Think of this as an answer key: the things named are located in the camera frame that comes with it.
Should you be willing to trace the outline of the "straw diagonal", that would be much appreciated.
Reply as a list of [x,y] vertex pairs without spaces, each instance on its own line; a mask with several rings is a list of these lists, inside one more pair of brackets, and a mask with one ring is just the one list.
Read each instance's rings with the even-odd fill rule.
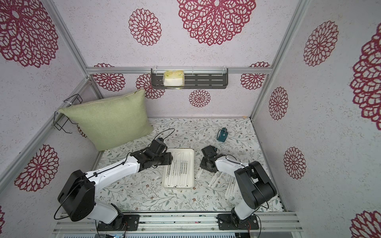
[[186,186],[189,187],[190,186],[190,180],[191,180],[191,172],[190,172],[190,169],[191,169],[191,154],[187,154],[187,157],[186,157],[186,162],[187,162],[187,168],[186,168]]

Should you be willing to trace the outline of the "white storage tray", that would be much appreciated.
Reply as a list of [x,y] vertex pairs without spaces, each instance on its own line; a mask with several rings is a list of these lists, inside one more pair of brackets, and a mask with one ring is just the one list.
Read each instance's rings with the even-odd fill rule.
[[[193,186],[194,186],[194,156],[195,156],[194,150],[189,149],[189,148],[187,148],[187,149],[185,149],[185,148],[172,148],[172,149],[168,149],[168,152],[171,152],[173,157],[174,157],[174,155],[176,156],[176,153],[179,153],[179,154],[183,153],[185,155],[187,155],[189,153],[191,154],[191,170],[190,170],[191,178],[190,178],[190,186],[189,187],[177,184],[177,186],[169,187],[167,189],[191,189],[191,188],[193,188]],[[164,171],[163,171],[163,178],[162,178],[162,186],[163,187],[164,187],[165,168],[166,168],[166,166],[164,166]]]

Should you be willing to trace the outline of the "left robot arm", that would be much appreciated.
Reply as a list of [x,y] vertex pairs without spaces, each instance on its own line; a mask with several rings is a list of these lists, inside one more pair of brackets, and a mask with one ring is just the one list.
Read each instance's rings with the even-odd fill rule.
[[58,196],[60,208],[73,222],[92,219],[111,230],[126,229],[127,221],[115,204],[96,200],[95,196],[112,183],[149,168],[170,165],[173,156],[167,151],[164,139],[159,137],[144,149],[128,153],[121,161],[89,172],[71,173]]

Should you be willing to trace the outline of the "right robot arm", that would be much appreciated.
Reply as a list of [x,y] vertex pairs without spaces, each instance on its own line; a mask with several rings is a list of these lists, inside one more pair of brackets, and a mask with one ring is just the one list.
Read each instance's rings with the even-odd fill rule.
[[259,162],[240,162],[232,155],[218,154],[217,148],[211,145],[201,151],[202,169],[212,173],[227,173],[236,179],[242,201],[231,212],[231,220],[235,226],[248,221],[263,204],[267,205],[277,196],[275,185]]

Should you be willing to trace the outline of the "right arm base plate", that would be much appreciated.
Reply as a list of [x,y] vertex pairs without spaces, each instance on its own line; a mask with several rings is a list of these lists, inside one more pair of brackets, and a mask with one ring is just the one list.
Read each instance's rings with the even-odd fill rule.
[[234,214],[218,214],[219,230],[259,230],[260,224],[256,215],[252,215],[244,220],[240,220]]

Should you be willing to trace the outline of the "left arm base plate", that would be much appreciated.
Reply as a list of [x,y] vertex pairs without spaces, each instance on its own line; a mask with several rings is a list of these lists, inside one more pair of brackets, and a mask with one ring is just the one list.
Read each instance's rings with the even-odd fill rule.
[[118,216],[112,223],[99,222],[98,231],[137,231],[139,226],[139,215]]

